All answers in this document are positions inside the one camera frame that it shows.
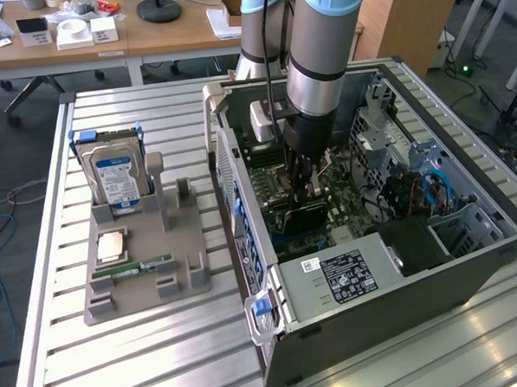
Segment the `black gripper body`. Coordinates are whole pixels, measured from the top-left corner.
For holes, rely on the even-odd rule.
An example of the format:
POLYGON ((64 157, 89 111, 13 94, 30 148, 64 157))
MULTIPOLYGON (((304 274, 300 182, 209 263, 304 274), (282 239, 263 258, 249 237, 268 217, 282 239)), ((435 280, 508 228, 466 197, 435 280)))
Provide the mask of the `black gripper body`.
POLYGON ((298 114, 286 119, 283 131, 285 157, 320 159, 333 132, 335 112, 322 116, 298 114))

